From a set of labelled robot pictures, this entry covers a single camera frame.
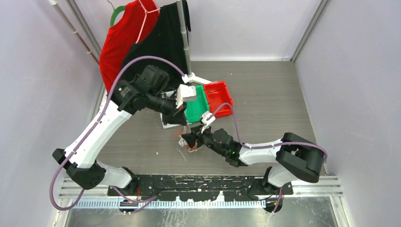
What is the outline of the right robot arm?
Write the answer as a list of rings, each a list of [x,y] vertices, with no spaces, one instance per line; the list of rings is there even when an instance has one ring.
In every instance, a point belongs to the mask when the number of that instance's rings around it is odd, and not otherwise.
[[[263,190],[268,194],[275,194],[294,180],[319,182],[321,168],[328,156],[322,147],[290,132],[275,141],[259,144],[236,141],[224,129],[212,131],[202,126],[191,128],[181,137],[190,148],[205,146],[234,167],[268,163],[270,166],[262,181]]]

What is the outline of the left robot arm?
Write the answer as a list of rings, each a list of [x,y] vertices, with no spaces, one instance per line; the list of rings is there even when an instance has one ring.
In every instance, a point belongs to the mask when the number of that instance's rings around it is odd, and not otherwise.
[[[126,167],[103,164],[96,158],[117,129],[144,108],[163,114],[164,123],[187,123],[185,100],[195,93],[193,87],[180,84],[174,96],[165,96],[168,81],[169,74],[153,65],[146,66],[131,81],[118,81],[104,109],[70,146],[56,149],[53,158],[64,164],[67,175],[84,190],[101,184],[133,195],[138,189],[134,173]]]

